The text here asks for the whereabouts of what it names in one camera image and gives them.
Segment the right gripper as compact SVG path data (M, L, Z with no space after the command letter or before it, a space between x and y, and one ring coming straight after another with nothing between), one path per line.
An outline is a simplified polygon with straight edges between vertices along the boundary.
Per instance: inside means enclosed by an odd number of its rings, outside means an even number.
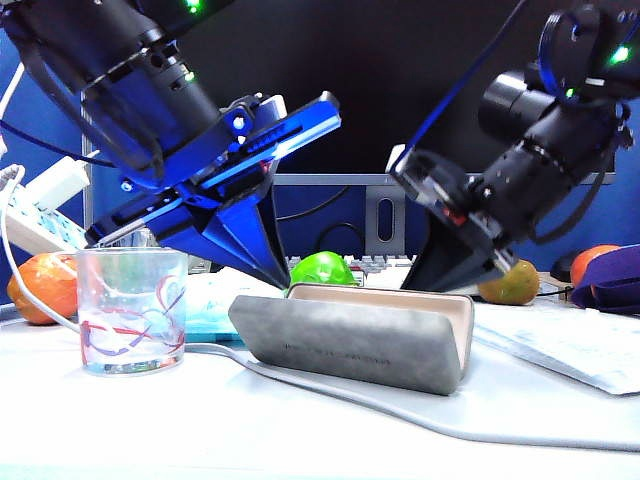
M464 170L439 155L416 149L394 151L394 179L428 212L424 247L401 288L463 291L502 278L517 258L498 245L503 229L480 209Z

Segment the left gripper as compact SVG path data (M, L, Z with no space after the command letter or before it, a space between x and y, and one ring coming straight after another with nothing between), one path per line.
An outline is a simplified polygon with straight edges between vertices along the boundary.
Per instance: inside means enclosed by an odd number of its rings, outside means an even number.
M211 209L208 191L238 181L256 168L269 168L290 153L339 128L339 102L322 94L289 113L280 95L261 93L234 101L204 133L171 154L149 173L122 168L123 179L142 192L146 207L130 205L87 231L90 244L107 244L138 223L149 223L165 199ZM253 190L199 225L191 212L159 216L159 244L228 266L276 288L290 284L277 230L272 190Z

